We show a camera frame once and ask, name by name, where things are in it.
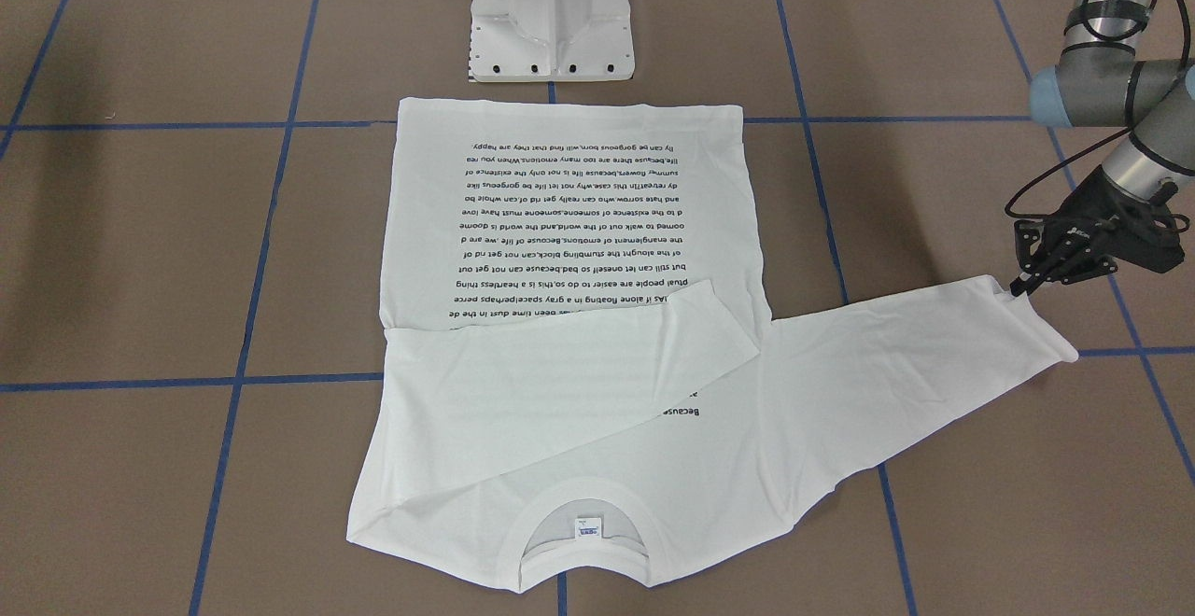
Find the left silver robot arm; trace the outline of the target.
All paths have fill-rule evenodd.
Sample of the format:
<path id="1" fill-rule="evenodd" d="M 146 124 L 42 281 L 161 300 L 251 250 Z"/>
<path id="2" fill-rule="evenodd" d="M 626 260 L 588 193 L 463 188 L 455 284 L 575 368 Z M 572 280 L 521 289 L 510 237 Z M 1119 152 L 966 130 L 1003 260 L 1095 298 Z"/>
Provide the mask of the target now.
<path id="1" fill-rule="evenodd" d="M 1013 294 L 1080 283 L 1124 261 L 1165 273 L 1184 260 L 1185 216 L 1168 202 L 1194 176 L 1189 48 L 1142 62 L 1136 45 L 1156 0 L 1076 0 L 1058 65 L 1032 77 L 1030 112 L 1048 127 L 1119 127 L 1115 148 L 1058 211 L 1015 215 Z"/>

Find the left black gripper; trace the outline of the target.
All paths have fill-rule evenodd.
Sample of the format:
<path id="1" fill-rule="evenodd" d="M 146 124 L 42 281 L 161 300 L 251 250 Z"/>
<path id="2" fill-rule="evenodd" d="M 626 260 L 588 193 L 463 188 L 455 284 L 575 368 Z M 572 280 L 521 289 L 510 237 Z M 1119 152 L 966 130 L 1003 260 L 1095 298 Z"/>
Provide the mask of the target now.
<path id="1" fill-rule="evenodd" d="M 1089 173 L 1046 221 L 1013 222 L 1019 262 L 1019 276 L 1010 283 L 1013 297 L 1032 294 L 1048 283 L 1083 283 L 1119 270 L 1119 260 L 1108 254 L 1115 226 L 1113 187 L 1117 185 L 1107 173 Z"/>

